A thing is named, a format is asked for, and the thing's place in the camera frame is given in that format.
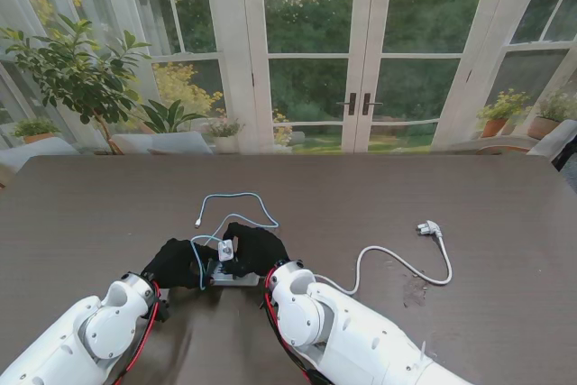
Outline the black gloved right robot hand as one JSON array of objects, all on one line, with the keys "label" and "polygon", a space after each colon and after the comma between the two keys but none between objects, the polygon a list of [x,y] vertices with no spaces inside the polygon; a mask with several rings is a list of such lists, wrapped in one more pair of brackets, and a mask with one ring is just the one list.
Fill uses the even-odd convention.
[{"label": "black gloved right robot hand", "polygon": [[230,223],[224,238],[237,240],[234,258],[223,263],[225,274],[241,278],[254,273],[266,277],[280,261],[290,261],[280,238],[263,228]]}]

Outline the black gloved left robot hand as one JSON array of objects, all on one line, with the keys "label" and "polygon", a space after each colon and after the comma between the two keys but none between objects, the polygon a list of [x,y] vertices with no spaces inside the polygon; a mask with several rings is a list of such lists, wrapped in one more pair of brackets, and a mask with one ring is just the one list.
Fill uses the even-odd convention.
[{"label": "black gloved left robot hand", "polygon": [[205,271],[218,253],[211,247],[190,240],[169,239],[142,270],[141,275],[160,289],[197,289],[206,283]]}]

